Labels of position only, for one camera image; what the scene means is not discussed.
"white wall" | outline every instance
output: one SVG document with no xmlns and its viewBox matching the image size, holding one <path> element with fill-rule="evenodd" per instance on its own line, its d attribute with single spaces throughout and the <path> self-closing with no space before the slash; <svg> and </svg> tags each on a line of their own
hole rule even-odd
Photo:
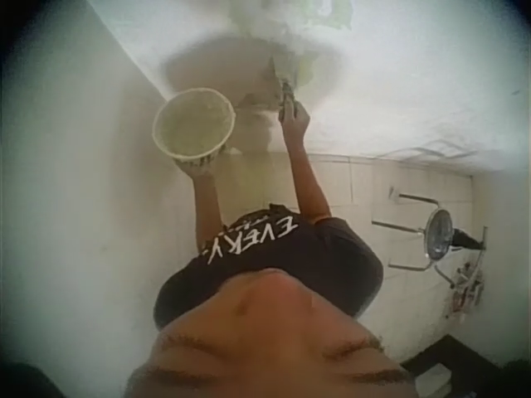
<svg viewBox="0 0 531 398">
<path fill-rule="evenodd" d="M 194 251 L 191 187 L 152 142 L 158 91 L 64 5 L 2 71 L 2 348 L 67 396 L 116 397 Z"/>
<path fill-rule="evenodd" d="M 474 228 L 488 226 L 486 287 L 454 336 L 494 363 L 529 358 L 529 168 L 474 177 Z"/>
<path fill-rule="evenodd" d="M 467 172 L 527 157 L 529 34 L 504 0 L 89 2 L 164 96 L 207 85 L 237 103 L 272 43 L 289 47 L 312 153 Z"/>
</svg>

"tiled wall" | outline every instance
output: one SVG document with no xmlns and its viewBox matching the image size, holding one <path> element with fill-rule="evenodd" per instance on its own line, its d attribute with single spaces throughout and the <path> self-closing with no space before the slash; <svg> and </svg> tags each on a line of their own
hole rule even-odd
<svg viewBox="0 0 531 398">
<path fill-rule="evenodd" d="M 408 167 L 403 163 L 359 158 L 310 156 L 315 174 L 335 216 L 344 218 L 373 248 L 384 264 L 382 289 L 360 322 L 379 336 L 388 354 L 402 361 L 428 347 L 448 329 L 445 319 L 449 284 L 434 269 L 416 273 L 389 269 L 393 263 L 423 266 L 422 238 L 376 227 L 371 220 L 423 227 L 433 205 L 392 201 L 391 187 L 433 197 L 450 211 L 454 225 L 470 233 L 470 177 Z M 287 155 L 223 155 L 217 164 L 217 185 L 225 223 L 270 202 L 297 209 Z M 442 269 L 453 274 L 465 250 L 449 254 Z"/>
</svg>

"plastic bucket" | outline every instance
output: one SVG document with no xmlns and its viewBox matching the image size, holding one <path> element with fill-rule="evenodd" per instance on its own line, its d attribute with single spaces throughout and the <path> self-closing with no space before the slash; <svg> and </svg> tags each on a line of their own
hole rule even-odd
<svg viewBox="0 0 531 398">
<path fill-rule="evenodd" d="M 153 122 L 157 147 L 179 162 L 210 163 L 231 137 L 236 114 L 223 94 L 213 89 L 190 89 L 171 98 Z"/>
</svg>

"ceiling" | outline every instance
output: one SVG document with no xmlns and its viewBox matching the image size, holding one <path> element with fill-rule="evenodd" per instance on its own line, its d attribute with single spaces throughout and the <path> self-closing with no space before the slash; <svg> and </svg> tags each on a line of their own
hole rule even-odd
<svg viewBox="0 0 531 398">
<path fill-rule="evenodd" d="M 89 0 L 167 98 L 211 86 L 237 103 L 265 92 L 290 51 L 312 153 L 392 158 L 463 172 L 529 157 L 529 33 L 486 0 Z M 283 151 L 274 116 L 252 124 Z"/>
</svg>

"black t-shirt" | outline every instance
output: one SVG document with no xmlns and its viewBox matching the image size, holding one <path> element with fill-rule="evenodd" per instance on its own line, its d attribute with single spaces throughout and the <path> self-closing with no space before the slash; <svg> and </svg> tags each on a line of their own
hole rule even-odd
<svg viewBox="0 0 531 398">
<path fill-rule="evenodd" d="M 312 225 L 271 205 L 243 216 L 164 284 L 154 309 L 157 327 L 205 302 L 229 278 L 266 268 L 284 270 L 351 316 L 382 284 L 382 263 L 345 221 Z"/>
</svg>

